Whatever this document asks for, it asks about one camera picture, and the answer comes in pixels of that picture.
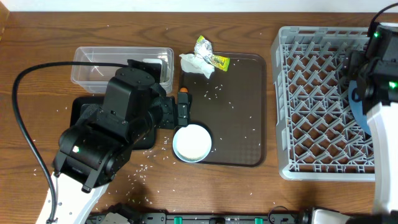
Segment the orange carrot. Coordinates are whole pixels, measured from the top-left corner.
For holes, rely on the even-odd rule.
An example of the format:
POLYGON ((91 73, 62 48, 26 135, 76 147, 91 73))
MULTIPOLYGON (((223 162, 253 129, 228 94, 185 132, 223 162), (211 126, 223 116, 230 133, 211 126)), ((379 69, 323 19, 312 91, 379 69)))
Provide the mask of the orange carrot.
POLYGON ((182 92, 182 93, 188 93, 188 89, 185 88, 185 87, 183 87, 183 88, 180 89, 180 92, 182 92))

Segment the blue plate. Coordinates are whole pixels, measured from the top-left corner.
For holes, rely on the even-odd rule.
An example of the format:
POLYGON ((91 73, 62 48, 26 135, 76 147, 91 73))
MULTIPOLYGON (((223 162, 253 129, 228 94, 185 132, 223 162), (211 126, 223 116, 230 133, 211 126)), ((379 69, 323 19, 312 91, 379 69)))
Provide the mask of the blue plate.
POLYGON ((356 90, 357 90, 357 83, 356 81, 351 80, 349 82, 349 87, 348 87, 349 106, 351 108, 351 112, 354 116, 357 125, 359 125, 366 134, 371 135, 370 128, 367 124, 367 118, 363 114, 362 101, 357 95, 356 90))

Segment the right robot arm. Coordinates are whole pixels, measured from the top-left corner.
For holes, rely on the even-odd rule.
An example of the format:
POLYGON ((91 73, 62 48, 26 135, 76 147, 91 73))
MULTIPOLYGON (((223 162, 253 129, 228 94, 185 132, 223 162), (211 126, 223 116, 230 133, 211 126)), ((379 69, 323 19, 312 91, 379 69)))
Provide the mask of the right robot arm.
POLYGON ((397 24, 372 22, 365 51, 349 50, 343 75, 356 93, 371 131, 375 194, 373 213, 349 223, 397 223, 397 24))

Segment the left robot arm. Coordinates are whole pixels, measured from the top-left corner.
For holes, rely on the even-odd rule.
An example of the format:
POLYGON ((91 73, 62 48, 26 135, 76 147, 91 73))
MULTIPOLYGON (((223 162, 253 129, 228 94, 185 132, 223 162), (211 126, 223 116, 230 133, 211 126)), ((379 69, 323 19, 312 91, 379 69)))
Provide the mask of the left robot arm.
POLYGON ((191 105, 189 93, 168 97, 155 73, 116 70, 103 102, 89 105, 60 136, 51 176, 55 195, 42 208, 56 206, 49 223, 84 223, 136 143, 156 128, 188 126, 191 105))

